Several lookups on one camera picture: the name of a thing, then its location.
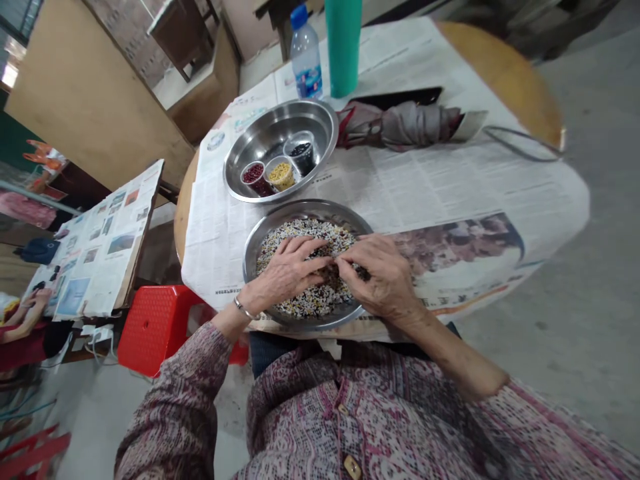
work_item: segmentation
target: red chair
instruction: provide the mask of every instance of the red chair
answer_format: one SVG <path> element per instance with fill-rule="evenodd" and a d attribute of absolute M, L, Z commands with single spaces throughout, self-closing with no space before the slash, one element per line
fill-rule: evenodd
<path fill-rule="evenodd" d="M 28 439 L 22 440 L 22 442 L 18 442 L 0 452 L 0 480 L 9 480 L 14 477 L 38 480 L 47 478 L 47 471 L 49 470 L 51 459 L 67 450 L 71 443 L 70 433 L 65 433 L 56 438 L 49 438 L 50 434 L 57 429 L 58 424 L 56 423 L 54 426 L 42 430 L 30 436 Z M 27 451 L 22 455 L 5 460 L 24 449 L 27 449 Z M 38 470 L 29 475 L 25 473 L 26 470 L 38 464 L 40 464 Z"/>
<path fill-rule="evenodd" d="M 184 285 L 140 288 L 118 345 L 120 365 L 157 378 L 162 362 L 187 341 L 189 310 L 202 303 L 204 300 Z M 236 343 L 229 363 L 244 365 L 248 359 L 249 347 Z"/>

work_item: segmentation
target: bracelet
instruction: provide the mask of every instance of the bracelet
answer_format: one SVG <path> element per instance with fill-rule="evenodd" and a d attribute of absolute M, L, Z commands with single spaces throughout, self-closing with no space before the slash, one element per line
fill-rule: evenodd
<path fill-rule="evenodd" d="M 235 306 L 238 308 L 238 310 L 240 310 L 242 313 L 244 313 L 246 316 L 248 316 L 251 320 L 253 321 L 258 321 L 260 320 L 260 314 L 256 315 L 255 317 L 250 314 L 243 306 L 242 303 L 240 303 L 238 301 L 238 297 L 234 297 L 233 298 L 233 302 L 235 303 Z"/>

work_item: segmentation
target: rice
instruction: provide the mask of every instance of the rice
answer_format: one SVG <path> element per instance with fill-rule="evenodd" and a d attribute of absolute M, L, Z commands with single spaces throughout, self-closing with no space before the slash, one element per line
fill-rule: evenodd
<path fill-rule="evenodd" d="M 333 257 L 346 252 L 356 238 L 342 227 L 316 219 L 296 219 L 282 224 L 269 232 L 262 242 L 262 252 L 257 262 L 257 273 L 262 273 L 282 240 L 288 237 L 310 235 L 327 240 L 328 244 L 316 250 L 309 258 Z M 275 305 L 276 310 L 298 319 L 323 317 L 330 314 L 340 303 L 353 298 L 347 284 L 340 278 L 336 265 L 319 272 L 324 284 L 306 289 L 291 300 Z"/>

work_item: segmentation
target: elderly woman's hand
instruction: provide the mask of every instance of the elderly woman's hand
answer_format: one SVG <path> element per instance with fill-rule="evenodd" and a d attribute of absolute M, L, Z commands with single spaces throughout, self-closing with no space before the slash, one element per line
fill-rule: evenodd
<path fill-rule="evenodd" d="M 368 312 L 402 330 L 425 313 L 413 290 L 409 262 L 390 238 L 379 233 L 363 235 L 335 262 L 340 268 L 340 277 Z M 360 279 L 352 263 L 366 268 L 370 280 Z"/>
<path fill-rule="evenodd" d="M 250 314 L 257 315 L 322 283 L 323 278 L 315 272 L 333 263 L 333 258 L 306 258 L 326 244 L 326 240 L 313 237 L 283 240 L 264 272 L 238 294 L 238 301 Z"/>

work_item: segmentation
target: metal bowl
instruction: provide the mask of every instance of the metal bowl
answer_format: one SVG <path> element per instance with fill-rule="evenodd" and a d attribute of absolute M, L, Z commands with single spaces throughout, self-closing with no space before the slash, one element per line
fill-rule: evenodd
<path fill-rule="evenodd" d="M 260 197 L 244 185 L 242 170 L 251 162 L 269 160 L 283 154 L 284 143 L 294 134 L 308 130 L 315 140 L 314 168 L 300 181 L 282 192 Z M 292 100 L 272 108 L 255 120 L 235 141 L 225 159 L 225 186 L 232 197 L 250 203 L 277 203 L 304 189 L 333 153 L 338 140 L 338 116 L 326 103 Z"/>
<path fill-rule="evenodd" d="M 245 260 L 243 274 L 245 283 L 256 278 L 256 264 L 261 253 L 263 240 L 271 230 L 278 228 L 284 222 L 295 219 L 318 219 L 331 222 L 343 227 L 354 235 L 372 233 L 371 227 L 356 212 L 338 203 L 328 200 L 298 200 L 286 203 L 271 210 L 251 230 L 245 245 Z M 362 305 L 356 300 L 342 303 L 330 314 L 322 318 L 296 319 L 290 315 L 269 309 L 267 313 L 276 322 L 285 325 L 291 331 L 317 331 L 336 328 L 348 321 L 358 318 L 364 313 Z"/>

